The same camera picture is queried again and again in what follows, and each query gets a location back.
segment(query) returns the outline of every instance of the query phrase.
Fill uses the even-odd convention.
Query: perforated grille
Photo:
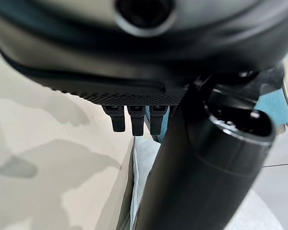
[[[134,95],[128,93],[77,93],[88,101],[101,105],[178,105],[182,100],[185,92],[181,91],[175,95]]]

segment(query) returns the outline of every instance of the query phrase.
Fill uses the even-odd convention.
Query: white floor
[[[278,137],[265,165],[253,188],[288,230],[288,129]]]

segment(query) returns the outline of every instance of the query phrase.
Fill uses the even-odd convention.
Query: black cylindrical handle
[[[262,112],[218,108],[214,116],[187,102],[175,112],[147,178],[135,230],[222,230],[274,141]]]

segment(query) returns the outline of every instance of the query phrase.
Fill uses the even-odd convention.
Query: beige surface
[[[132,139],[126,121],[126,132],[114,133],[100,106],[44,88],[0,58],[0,230],[115,229]]]

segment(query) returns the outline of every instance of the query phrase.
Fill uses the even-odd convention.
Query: white cloth
[[[132,230],[144,185],[159,147],[160,144],[152,140],[145,138],[135,139],[133,147],[134,188],[130,230]],[[283,230],[283,228],[262,199],[251,190],[225,230]]]

